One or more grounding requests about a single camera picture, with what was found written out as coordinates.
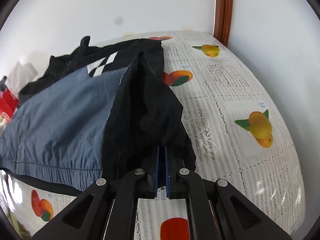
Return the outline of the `black white blue jacket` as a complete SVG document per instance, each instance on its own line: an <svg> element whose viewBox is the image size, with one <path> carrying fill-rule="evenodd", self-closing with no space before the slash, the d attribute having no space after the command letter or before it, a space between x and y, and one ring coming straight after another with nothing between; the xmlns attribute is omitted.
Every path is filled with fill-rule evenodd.
<svg viewBox="0 0 320 240"><path fill-rule="evenodd" d="M195 170L183 106L164 81L162 42L89 42L85 36L71 54L52 56L45 74L20 91L1 135L1 169L73 195L146 167L163 147Z"/></svg>

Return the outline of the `fruit print tablecloth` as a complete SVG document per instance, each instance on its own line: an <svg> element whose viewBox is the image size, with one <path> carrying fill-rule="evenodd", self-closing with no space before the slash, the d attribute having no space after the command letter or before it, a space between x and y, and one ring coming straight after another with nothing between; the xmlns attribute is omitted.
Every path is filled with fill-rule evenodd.
<svg viewBox="0 0 320 240"><path fill-rule="evenodd" d="M292 235L305 216L302 172L289 130L265 88L208 34L142 34L106 46L138 38L164 46L164 81L183 106L182 123L196 155L192 171L209 181L227 180ZM134 236L186 239L186 203L167 197L165 147L159 149L157 196L139 199ZM19 239L9 211L33 238L82 192L41 189L1 169L1 215Z"/></svg>

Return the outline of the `green blanket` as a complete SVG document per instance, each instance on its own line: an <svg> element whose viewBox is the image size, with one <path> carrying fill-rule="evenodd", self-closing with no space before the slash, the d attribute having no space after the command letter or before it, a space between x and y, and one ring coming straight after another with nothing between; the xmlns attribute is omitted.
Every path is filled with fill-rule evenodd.
<svg viewBox="0 0 320 240"><path fill-rule="evenodd" d="M16 219L11 211L9 211L9 220L21 239L31 240L30 232Z"/></svg>

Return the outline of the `red paper shopping bag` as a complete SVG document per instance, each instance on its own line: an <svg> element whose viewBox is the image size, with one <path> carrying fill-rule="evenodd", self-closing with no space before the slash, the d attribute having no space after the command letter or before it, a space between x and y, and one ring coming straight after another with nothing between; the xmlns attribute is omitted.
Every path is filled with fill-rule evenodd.
<svg viewBox="0 0 320 240"><path fill-rule="evenodd" d="M0 99L0 113L1 116L7 120L11 121L13 114L18 105L18 98L16 98L10 90L5 90Z"/></svg>

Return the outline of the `white plastic shopping bag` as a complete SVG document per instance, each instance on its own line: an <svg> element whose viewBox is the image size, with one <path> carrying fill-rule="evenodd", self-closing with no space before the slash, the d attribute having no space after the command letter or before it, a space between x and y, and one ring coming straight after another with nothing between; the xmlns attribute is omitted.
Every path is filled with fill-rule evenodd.
<svg viewBox="0 0 320 240"><path fill-rule="evenodd" d="M37 70L31 63L21 64L18 61L7 77L5 85L12 93L19 93L37 74Z"/></svg>

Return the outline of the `brown wooden door frame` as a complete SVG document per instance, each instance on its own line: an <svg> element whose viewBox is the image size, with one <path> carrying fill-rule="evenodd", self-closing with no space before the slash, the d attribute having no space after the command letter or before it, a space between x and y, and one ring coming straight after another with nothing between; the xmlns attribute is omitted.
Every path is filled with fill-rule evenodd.
<svg viewBox="0 0 320 240"><path fill-rule="evenodd" d="M224 46L228 46L232 10L233 0L215 0L213 36Z"/></svg>

